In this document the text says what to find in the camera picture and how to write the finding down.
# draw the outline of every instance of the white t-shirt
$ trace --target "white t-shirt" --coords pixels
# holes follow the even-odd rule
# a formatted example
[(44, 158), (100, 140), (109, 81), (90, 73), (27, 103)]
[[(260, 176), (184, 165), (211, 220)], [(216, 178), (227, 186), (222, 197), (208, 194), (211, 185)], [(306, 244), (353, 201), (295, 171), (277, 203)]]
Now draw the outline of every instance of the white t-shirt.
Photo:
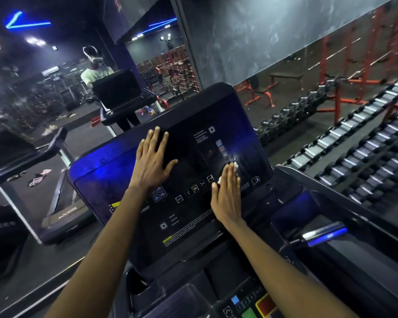
[[(87, 68), (81, 74), (81, 79), (86, 83), (86, 85), (88, 85), (88, 83), (93, 83), (113, 73), (114, 71), (112, 68), (107, 66), (101, 66), (95, 70)], [(103, 106), (103, 108), (107, 112), (110, 111), (110, 109), (106, 108), (105, 106)]]

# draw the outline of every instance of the yellow warning label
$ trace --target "yellow warning label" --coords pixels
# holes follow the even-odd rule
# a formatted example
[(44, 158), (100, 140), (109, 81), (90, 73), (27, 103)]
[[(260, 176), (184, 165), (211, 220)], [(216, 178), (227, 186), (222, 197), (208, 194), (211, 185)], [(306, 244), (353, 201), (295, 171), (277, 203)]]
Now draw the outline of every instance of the yellow warning label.
[(165, 243), (165, 242), (167, 242), (168, 240), (170, 240), (170, 238), (172, 238), (172, 235), (170, 235), (169, 237), (167, 237), (165, 240), (163, 240), (162, 242), (163, 243)]

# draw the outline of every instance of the black pants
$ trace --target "black pants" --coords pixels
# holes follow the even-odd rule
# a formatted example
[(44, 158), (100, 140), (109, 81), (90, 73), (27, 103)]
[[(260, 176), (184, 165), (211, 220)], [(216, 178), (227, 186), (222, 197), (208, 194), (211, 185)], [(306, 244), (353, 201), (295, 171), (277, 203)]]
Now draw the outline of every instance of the black pants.
[(117, 125), (119, 126), (119, 128), (121, 128), (122, 131), (128, 131), (131, 129), (131, 125), (128, 121), (130, 121), (134, 126), (140, 124), (140, 121), (136, 116), (136, 113), (130, 112), (125, 117), (118, 119)]

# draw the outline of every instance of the row of dumbbells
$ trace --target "row of dumbbells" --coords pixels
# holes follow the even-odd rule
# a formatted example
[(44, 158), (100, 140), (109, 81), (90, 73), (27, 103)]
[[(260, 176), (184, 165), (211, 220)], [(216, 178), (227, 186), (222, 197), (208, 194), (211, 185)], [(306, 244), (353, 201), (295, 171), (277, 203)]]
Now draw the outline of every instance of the row of dumbbells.
[(342, 143), (345, 138), (355, 133), (393, 101), (396, 102), (397, 100), (398, 82), (383, 90), (366, 105), (351, 112), (347, 118), (342, 118), (336, 125), (330, 127), (324, 135), (317, 137), (312, 144), (305, 145), (300, 152), (290, 156), (285, 165), (305, 171), (317, 162), (322, 155), (330, 152), (333, 147)]
[(343, 194), (366, 208), (372, 207), (398, 183), (398, 143), (371, 167), (366, 168)]
[(319, 85), (317, 90), (292, 101), (289, 107), (283, 107), (279, 113), (273, 114), (272, 119), (262, 120), (261, 126), (254, 128), (256, 134), (259, 136), (266, 135), (261, 141), (268, 144), (268, 142), (291, 129), (298, 122), (312, 116), (317, 111), (317, 107), (326, 100), (327, 93), (334, 87), (339, 87), (342, 80), (342, 77), (329, 79), (324, 85)]
[(318, 173), (315, 178), (327, 186), (336, 186), (397, 139), (398, 116), (391, 122), (374, 129), (359, 144), (351, 147), (347, 154), (340, 156), (336, 162), (328, 164), (324, 171)]

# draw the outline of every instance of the person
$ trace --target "person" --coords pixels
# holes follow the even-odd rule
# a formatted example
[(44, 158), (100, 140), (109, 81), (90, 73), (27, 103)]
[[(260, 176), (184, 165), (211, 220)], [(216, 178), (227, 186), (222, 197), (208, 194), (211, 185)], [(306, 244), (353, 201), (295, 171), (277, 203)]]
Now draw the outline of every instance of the person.
[[(85, 69), (81, 74), (81, 79), (84, 81), (87, 87), (91, 88), (93, 82), (114, 73), (111, 67), (108, 67), (104, 64), (103, 56), (95, 47), (84, 47), (83, 52), (90, 61), (90, 68)], [(110, 111), (110, 109), (106, 108), (105, 106), (103, 106), (103, 109), (105, 110), (105, 112)], [(131, 129), (131, 125), (128, 121), (130, 121), (134, 126), (140, 124), (136, 113), (129, 112), (127, 113), (126, 117), (120, 118), (117, 121), (117, 125), (119, 126), (119, 128), (121, 128), (122, 131), (128, 131), (129, 129)]]
[[(141, 141), (132, 178), (119, 207), (46, 318), (108, 317), (127, 262), (140, 208), (178, 163), (172, 160), (163, 168), (169, 134), (164, 133), (156, 149), (158, 137), (159, 127), (156, 127)], [(286, 262), (247, 226), (241, 217), (240, 186), (234, 164), (226, 165), (220, 187), (212, 183), (210, 205), (217, 220), (244, 251), (283, 315), (287, 318), (357, 317), (328, 290)]]

